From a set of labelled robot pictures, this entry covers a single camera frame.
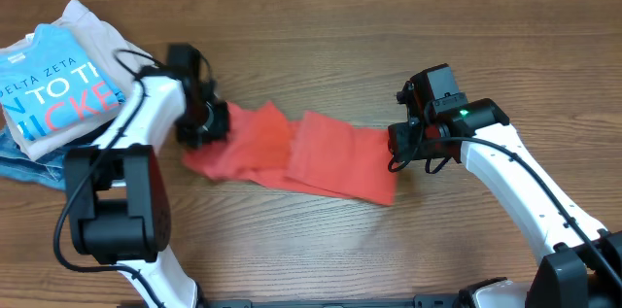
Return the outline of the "red printed t-shirt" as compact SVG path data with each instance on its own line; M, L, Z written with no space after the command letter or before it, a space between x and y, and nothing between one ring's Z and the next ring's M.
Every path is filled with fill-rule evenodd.
M388 170L387 131L357 128L312 111L288 120L271 102L255 111L233 103L228 108L226 139L184 152L188 169L213 181L394 203L397 175Z

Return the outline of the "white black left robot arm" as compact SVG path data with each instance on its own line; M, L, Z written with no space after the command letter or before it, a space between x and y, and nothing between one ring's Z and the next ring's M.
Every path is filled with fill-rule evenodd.
M63 161L66 203L52 237L57 262L80 273L118 272L146 307L205 307L203 290L170 245L171 209L156 154L168 132L196 150L226 138L226 102L207 58L172 44L129 73L133 94L112 124Z

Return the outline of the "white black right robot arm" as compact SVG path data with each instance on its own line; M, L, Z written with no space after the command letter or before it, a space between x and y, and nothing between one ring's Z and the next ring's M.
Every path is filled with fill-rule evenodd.
M416 297L416 307L618 307L621 235L582 210L536 162L507 114L490 98L469 101L440 64L407 80L396 95L407 120L389 126L388 168L414 160L461 163L496 197L534 254L529 283L505 277L456 294Z

